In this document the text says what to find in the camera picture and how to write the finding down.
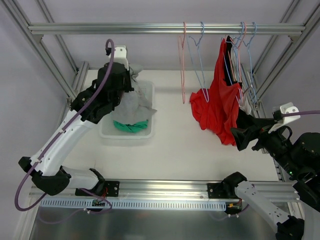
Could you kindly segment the grey tank top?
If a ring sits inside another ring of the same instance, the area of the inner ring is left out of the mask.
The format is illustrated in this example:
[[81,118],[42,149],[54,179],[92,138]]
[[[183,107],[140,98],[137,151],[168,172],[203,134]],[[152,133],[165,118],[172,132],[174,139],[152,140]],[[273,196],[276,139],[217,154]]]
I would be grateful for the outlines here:
[[152,107],[152,102],[146,98],[137,81],[137,77],[142,70],[142,65],[129,65],[130,82],[133,91],[122,94],[120,104],[111,113],[113,121],[124,125],[134,125],[138,122],[149,120],[157,112]]

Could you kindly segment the red tank top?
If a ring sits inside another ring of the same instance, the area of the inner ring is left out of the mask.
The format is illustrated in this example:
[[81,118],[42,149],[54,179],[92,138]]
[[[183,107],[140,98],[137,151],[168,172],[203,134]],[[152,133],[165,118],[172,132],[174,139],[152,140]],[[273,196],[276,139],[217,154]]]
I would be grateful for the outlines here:
[[226,40],[223,39],[214,68],[213,81],[208,89],[209,101],[205,100],[203,91],[193,92],[189,103],[194,119],[202,130],[210,130],[216,134],[223,145],[236,145],[231,128],[237,127],[239,103],[237,97],[241,86],[239,83],[228,86],[225,81],[225,60],[227,50]]

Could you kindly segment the green tank top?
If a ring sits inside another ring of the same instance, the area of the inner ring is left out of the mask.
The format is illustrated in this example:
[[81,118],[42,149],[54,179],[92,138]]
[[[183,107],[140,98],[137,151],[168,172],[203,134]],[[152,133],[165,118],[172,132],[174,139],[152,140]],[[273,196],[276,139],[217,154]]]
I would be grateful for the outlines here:
[[115,120],[113,121],[113,125],[116,129],[118,129],[119,131],[122,131],[122,132],[126,132],[126,133],[141,132],[142,130],[148,128],[148,124],[149,124],[148,120],[136,122],[134,124],[123,124],[123,123],[120,123]]

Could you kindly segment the pink wire hanger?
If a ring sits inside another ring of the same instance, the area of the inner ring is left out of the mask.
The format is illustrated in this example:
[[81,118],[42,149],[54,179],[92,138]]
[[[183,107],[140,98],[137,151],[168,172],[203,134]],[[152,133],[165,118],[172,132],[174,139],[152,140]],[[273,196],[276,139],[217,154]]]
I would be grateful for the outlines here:
[[185,90],[185,40],[186,40],[186,23],[183,22],[183,36],[179,36],[177,39],[178,45],[178,57],[180,65],[180,84],[181,84],[181,96],[182,103],[186,102],[186,90]]
[[242,82],[242,70],[241,70],[241,60],[242,55],[245,50],[245,36],[247,34],[247,24],[245,22],[240,23],[241,30],[238,36],[233,36],[231,39],[231,61],[232,61],[232,69],[233,76],[237,83]]

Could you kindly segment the black tank top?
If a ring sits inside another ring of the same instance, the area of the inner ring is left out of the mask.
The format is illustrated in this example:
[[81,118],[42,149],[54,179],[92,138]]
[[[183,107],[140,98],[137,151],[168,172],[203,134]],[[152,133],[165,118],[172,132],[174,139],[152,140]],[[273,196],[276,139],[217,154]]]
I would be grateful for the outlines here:
[[252,124],[252,110],[249,104],[248,95],[251,95],[252,86],[244,89],[243,76],[240,71],[240,44],[236,43],[229,35],[225,38],[225,50],[223,53],[224,81],[228,87],[238,84],[239,88],[235,93],[234,100],[238,106],[238,117],[236,124],[238,128],[244,129]]

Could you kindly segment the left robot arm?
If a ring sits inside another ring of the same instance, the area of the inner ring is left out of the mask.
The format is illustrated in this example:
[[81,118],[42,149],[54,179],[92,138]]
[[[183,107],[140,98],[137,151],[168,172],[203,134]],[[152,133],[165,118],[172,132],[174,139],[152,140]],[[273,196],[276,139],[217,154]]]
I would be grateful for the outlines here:
[[94,168],[77,170],[63,165],[78,141],[121,102],[123,93],[133,91],[130,68],[123,63],[106,63],[97,78],[72,101],[70,110],[56,132],[36,154],[22,157],[18,164],[31,176],[34,185],[55,196],[65,189],[76,189],[81,196],[86,189],[101,195],[105,178]]

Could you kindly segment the white tank top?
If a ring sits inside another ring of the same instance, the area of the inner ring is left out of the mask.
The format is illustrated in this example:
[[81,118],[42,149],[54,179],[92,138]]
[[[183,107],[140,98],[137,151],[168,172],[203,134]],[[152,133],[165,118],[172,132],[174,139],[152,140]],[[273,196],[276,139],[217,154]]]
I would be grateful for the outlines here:
[[239,101],[239,109],[245,114],[250,115],[252,112],[247,95],[243,95],[242,99]]

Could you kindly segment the white plastic basket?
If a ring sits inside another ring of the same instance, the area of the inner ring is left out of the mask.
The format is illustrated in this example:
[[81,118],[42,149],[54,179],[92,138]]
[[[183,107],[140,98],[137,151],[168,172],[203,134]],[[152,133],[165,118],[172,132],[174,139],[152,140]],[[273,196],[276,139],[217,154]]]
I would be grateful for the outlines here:
[[[149,80],[138,80],[138,85],[144,93],[147,100],[151,101],[152,106],[155,105],[155,85]],[[114,146],[124,146],[131,144],[134,141],[138,145],[154,135],[155,130],[155,115],[148,119],[147,128],[137,132],[124,132],[117,129],[113,123],[111,114],[105,115],[98,124],[98,133],[102,140]]]

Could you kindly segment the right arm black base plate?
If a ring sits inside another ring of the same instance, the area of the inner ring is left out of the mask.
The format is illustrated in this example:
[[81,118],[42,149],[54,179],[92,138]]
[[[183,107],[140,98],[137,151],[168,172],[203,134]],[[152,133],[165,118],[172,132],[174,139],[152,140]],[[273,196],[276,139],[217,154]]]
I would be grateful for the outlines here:
[[207,183],[206,186],[209,199],[238,199],[235,188],[228,183]]

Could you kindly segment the aluminium frame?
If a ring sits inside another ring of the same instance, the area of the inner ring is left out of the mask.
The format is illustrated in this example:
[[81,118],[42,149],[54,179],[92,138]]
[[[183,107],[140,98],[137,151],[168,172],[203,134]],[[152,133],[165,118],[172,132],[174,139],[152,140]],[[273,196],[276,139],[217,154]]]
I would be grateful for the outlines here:
[[[274,160],[261,151],[222,145],[192,116],[189,97],[200,88],[187,38],[197,41],[204,23],[200,54],[206,84],[213,80],[221,38],[245,40],[257,70],[258,99],[271,109],[292,102],[299,110],[318,106],[320,82],[308,92],[308,79],[319,64],[306,53],[319,39],[319,1],[298,0],[289,23],[280,22],[289,3],[276,0],[46,0],[55,22],[46,22],[34,0],[0,3],[0,237],[27,240],[36,208],[15,208],[15,194],[25,176],[18,162],[36,154],[67,112],[67,100],[88,86],[108,60],[105,44],[125,45],[128,61],[140,64],[140,80],[155,87],[154,135],[138,144],[115,146],[88,131],[71,150],[64,166],[97,169],[105,178],[140,183],[151,198],[202,201],[199,182],[221,181],[242,173],[257,184],[279,181]],[[178,37],[184,42],[185,104],[182,103]]]

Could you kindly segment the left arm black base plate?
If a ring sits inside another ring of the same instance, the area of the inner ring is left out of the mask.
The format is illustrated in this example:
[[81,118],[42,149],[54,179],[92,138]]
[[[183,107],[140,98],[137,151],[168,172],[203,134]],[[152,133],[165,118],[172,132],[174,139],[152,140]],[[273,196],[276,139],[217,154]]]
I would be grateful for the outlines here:
[[75,190],[76,196],[89,196],[94,194],[99,197],[118,197],[120,189],[120,182],[113,180],[99,180],[92,189],[77,188]]

